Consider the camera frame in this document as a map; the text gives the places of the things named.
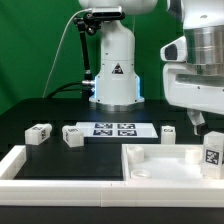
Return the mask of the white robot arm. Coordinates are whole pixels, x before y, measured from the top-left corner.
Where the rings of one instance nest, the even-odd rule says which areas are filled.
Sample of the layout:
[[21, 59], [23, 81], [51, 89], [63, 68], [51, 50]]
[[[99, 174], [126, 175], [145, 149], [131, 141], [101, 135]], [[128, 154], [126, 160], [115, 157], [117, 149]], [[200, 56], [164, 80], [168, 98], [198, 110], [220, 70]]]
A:
[[[134, 72], [134, 35], [121, 25], [126, 15], [152, 11], [158, 0], [78, 0], [88, 11], [87, 31], [100, 30], [101, 69], [90, 102], [123, 111], [144, 102]], [[183, 107], [199, 133], [204, 111], [224, 115], [224, 0], [166, 0], [167, 11], [183, 23], [183, 35], [165, 45], [160, 57], [169, 104]]]

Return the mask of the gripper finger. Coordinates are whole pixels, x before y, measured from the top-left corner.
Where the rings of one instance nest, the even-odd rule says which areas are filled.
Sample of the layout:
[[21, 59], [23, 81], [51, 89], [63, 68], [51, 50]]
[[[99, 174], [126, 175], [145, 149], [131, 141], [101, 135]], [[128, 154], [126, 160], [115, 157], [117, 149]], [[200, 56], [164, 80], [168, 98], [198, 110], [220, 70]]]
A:
[[201, 136], [206, 131], [207, 125], [201, 111], [188, 109], [187, 115], [193, 125], [194, 134]]

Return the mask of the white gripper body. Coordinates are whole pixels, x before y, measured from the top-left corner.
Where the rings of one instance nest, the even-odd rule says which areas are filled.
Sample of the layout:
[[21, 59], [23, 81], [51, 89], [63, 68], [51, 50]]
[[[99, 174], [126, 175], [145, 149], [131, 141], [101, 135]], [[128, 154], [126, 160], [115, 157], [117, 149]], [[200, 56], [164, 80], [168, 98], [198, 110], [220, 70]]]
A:
[[187, 63], [184, 36], [160, 50], [163, 86], [171, 105], [224, 115], [224, 64]]

